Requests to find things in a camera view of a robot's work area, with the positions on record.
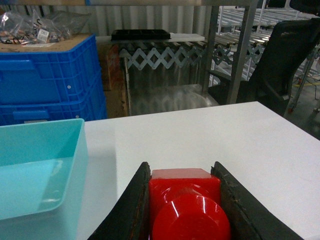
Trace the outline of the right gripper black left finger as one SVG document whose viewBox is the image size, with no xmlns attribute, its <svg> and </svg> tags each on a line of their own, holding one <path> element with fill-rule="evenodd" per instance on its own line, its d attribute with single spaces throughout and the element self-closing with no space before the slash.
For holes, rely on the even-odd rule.
<svg viewBox="0 0 320 240">
<path fill-rule="evenodd" d="M 89 239 L 148 240 L 150 179 L 150 166 L 142 162 L 110 213 Z"/>
</svg>

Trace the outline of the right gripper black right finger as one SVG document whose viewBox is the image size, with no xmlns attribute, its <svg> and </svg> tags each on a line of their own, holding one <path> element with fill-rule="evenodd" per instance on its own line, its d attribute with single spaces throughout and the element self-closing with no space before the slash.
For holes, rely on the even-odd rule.
<svg viewBox="0 0 320 240">
<path fill-rule="evenodd" d="M 301 240 L 302 237 L 275 217 L 220 162 L 210 173 L 220 179 L 221 207 L 232 240 Z"/>
</svg>

